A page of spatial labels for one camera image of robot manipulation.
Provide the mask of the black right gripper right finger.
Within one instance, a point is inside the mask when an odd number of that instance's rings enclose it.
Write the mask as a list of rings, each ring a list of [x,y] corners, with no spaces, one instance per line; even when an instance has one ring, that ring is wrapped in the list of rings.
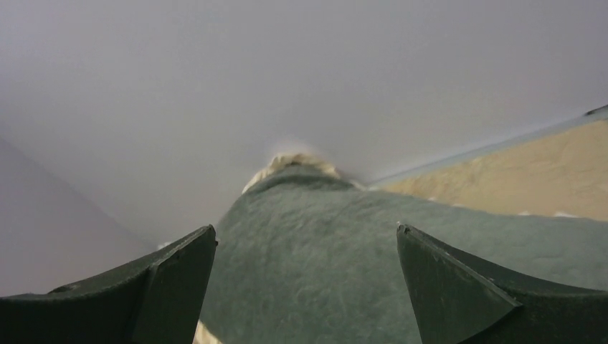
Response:
[[[423,343],[606,343],[607,292],[549,282],[407,224],[399,261]]]

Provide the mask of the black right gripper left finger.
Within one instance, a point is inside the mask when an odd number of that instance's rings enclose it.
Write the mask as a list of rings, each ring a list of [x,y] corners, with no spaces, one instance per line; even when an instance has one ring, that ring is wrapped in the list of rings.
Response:
[[[208,225],[47,294],[1,298],[2,343],[191,343],[217,248]]]

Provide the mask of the dark green cream-frilled pillowcase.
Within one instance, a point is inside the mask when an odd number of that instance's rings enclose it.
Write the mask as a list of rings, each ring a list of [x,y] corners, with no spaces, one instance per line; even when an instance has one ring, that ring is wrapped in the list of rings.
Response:
[[[217,224],[195,343],[423,343],[401,224],[535,278],[607,292],[607,223],[498,215],[370,191],[306,154],[275,157]]]

